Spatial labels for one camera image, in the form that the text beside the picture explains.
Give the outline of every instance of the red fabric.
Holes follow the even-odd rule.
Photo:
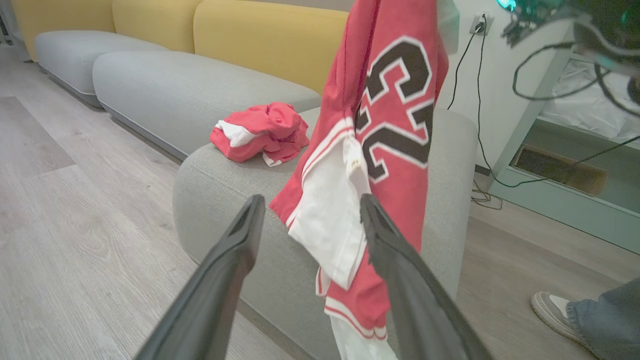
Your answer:
[[[417,48],[426,55],[423,58],[428,66],[419,65]],[[404,237],[420,250],[428,170],[426,160],[421,163],[417,159],[426,159],[428,155],[433,104],[448,67],[448,57],[438,34],[436,0],[357,0],[324,88],[320,118],[310,148],[270,204],[281,221],[286,222],[298,206],[303,192],[303,167],[329,130],[340,119],[348,117],[359,117],[355,120],[358,128],[358,122],[368,117],[369,123],[356,131],[356,139],[363,145],[365,157],[369,153],[372,158],[371,163],[367,160],[372,193]],[[411,90],[412,83],[421,78],[428,78],[424,87],[420,91]],[[392,143],[391,137],[385,137],[384,132],[377,133],[389,127],[395,129],[392,135],[404,134],[408,139],[404,144],[426,145],[417,146],[419,152],[414,158],[403,156],[387,146]],[[377,138],[380,142],[372,146],[371,140]],[[375,173],[382,162],[386,166],[385,176]],[[386,326],[385,314],[390,308],[387,287],[369,264],[368,251],[350,289],[344,290],[332,282],[327,297],[344,304],[365,329]],[[345,318],[342,312],[329,307],[325,307],[325,312]],[[386,331],[376,331],[376,336],[384,338]]]
[[[293,106],[282,102],[257,105],[246,111],[232,113],[225,122],[242,126],[260,135],[250,143],[232,147],[224,132],[217,127],[209,136],[210,141],[229,159],[242,163],[260,152],[273,161],[289,161],[298,156],[309,144],[308,124],[295,112]]]

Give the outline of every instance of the yellow sofa backrest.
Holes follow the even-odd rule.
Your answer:
[[[202,0],[113,0],[118,34],[193,53],[193,14]]]
[[[195,53],[322,94],[348,15],[284,4],[207,0],[193,19]]]
[[[34,61],[37,34],[56,30],[114,32],[111,0],[12,0],[24,43]]]

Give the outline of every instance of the person's foot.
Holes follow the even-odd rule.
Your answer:
[[[573,341],[584,345],[578,332],[573,330],[566,313],[566,305],[569,300],[548,292],[541,292],[531,298],[531,307],[547,326]]]

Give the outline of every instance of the shoe sole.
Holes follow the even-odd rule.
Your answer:
[[[551,329],[556,331],[558,334],[564,336],[565,338],[571,339],[580,345],[584,346],[584,343],[578,338],[577,333],[571,327],[567,326],[560,319],[558,319],[553,311],[549,309],[547,304],[545,303],[542,294],[537,293],[531,298],[531,308],[538,315],[540,320],[544,322]]]

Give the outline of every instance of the red and white garment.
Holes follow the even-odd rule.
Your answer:
[[[308,128],[293,106],[274,102],[232,113],[216,124],[209,139],[233,161],[242,163],[262,152],[274,167],[294,159],[309,144]]]
[[[369,264],[360,196],[422,243],[433,106],[448,70],[436,0],[357,0],[309,149],[270,207],[320,264],[324,311],[385,339],[387,287]]]

